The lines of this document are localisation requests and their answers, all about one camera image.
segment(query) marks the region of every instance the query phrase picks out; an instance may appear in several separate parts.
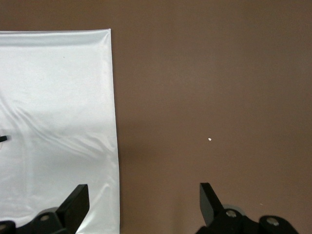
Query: white fabric sheet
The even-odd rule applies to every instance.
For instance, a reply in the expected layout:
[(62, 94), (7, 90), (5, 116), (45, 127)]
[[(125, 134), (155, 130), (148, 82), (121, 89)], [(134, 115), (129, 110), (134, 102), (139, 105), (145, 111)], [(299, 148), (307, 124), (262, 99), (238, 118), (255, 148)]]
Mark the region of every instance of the white fabric sheet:
[(77, 233), (119, 233), (111, 31), (0, 33), (0, 220), (22, 226), (88, 184)]

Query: metal bolt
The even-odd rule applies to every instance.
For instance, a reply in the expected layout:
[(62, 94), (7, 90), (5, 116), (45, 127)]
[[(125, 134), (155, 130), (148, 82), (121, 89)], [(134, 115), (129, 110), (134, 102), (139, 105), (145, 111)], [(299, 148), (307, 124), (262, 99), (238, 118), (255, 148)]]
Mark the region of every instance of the metal bolt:
[(5, 224), (1, 224), (0, 225), (0, 231), (4, 230), (6, 228), (6, 225)]
[(227, 215), (228, 217), (231, 217), (231, 218), (235, 218), (235, 217), (236, 217), (235, 211), (232, 211), (232, 210), (228, 210), (228, 211), (226, 212), (226, 215)]
[(49, 219), (49, 216), (48, 215), (44, 215), (40, 218), (40, 221), (46, 221)]
[(273, 217), (268, 217), (267, 218), (267, 222), (270, 223), (271, 225), (274, 225), (274, 226), (278, 226), (279, 225), (279, 223), (276, 220), (276, 218), (273, 218)]

